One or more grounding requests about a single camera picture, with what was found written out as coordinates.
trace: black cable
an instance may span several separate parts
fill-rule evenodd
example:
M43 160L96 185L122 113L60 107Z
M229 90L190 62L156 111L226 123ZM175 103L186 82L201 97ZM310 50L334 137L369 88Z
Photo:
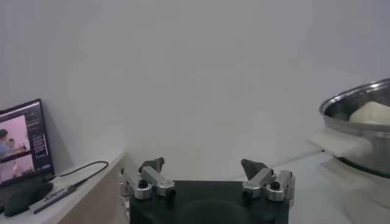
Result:
M97 172L95 172L95 173L93 173L92 175L90 175L89 177L86 177L86 178L80 180L79 182L77 182L76 184L73 185L73 187L78 188L79 186L81 186L82 184L84 184L85 182L87 182L87 180L89 180L90 178L92 178L92 177L95 176L96 174L102 172L105 168L107 168L107 167L108 167L108 162L107 162L107 161L95 161L95 162L93 162L93 163L89 163L89 164L87 164L87 165L85 165L85 166L82 166L82 167L80 167L80 168L77 168L77 169L74 170L74 171L70 171L70 172L68 172L68 173L64 173L64 174L62 174L62 175L59 175L59 177L68 176L68 175L70 175L70 174L72 174L72 173L76 173L77 171L82 170L82 169L84 169L84 168L86 168L86 167L88 167L88 166L92 166L92 165L99 164L99 163L103 163L103 164L105 164L105 166L102 167L101 169L99 169Z

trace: pot handle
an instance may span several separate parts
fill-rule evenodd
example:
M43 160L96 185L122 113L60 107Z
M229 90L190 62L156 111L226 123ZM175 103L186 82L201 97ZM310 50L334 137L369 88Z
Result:
M308 142L335 157L361 157L372 152L372 144L365 138L347 135L330 128L315 133Z
M362 175L360 171L349 167L335 158L317 166L317 170L328 181L343 191L368 189L373 182Z

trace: stainless steel pot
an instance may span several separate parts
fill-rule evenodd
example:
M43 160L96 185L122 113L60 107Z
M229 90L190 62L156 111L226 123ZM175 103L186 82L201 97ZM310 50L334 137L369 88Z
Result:
M346 156L345 163L365 172L390 178L390 126L349 122L350 115L374 101L390 107L390 79L361 85L325 100L320 106L325 126L341 133L367 139L372 150L362 156Z

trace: white dough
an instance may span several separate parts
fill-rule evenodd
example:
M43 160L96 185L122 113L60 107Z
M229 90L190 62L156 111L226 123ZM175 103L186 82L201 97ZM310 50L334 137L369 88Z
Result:
M368 102L349 117L350 122L390 125L390 107Z

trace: laptop screen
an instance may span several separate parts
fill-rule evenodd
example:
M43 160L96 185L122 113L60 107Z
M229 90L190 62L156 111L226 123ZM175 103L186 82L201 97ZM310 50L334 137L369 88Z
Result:
M0 113L0 185L54 174L41 100Z

